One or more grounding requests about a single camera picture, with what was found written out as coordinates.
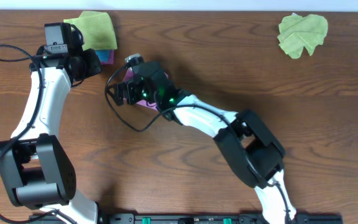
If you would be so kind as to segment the purple microfiber cloth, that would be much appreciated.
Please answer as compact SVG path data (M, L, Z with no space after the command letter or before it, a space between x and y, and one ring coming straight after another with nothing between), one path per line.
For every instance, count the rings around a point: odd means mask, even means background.
M150 79L150 81L152 83L152 87L154 89L154 103L147 104L144 100L142 100L136 104L144 106L146 108L150 108L152 110L157 110L157 102L155 99L155 95L158 94L158 91L157 91L157 87L155 84L155 80L153 80L152 77L154 77L154 78L157 77L158 82L162 81L162 80L169 80L168 75L163 70L157 70L157 71L152 71L152 72L146 71L146 72L142 73L142 72L139 72L137 68L129 68L124 76L123 82L129 81L131 79L135 79L135 80L140 80L141 78Z

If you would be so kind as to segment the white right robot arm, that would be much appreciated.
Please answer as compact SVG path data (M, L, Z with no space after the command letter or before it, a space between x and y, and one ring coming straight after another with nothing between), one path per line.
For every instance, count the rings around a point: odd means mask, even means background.
M140 78L107 84L115 104L153 103L160 116L211 136L233 173L255 189L267 223L293 223L296 209L285 188L285 150L251 110L241 113L213 107L167 79Z

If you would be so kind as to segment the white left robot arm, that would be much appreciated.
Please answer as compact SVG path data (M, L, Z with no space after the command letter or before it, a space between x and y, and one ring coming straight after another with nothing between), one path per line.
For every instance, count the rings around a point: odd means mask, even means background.
M76 174L59 142L65 99L74 82L101 72L93 49L32 57L31 89L24 113L8 141L0 141L0 176L15 207L55 215L63 223L97 223L98 204L76 188Z

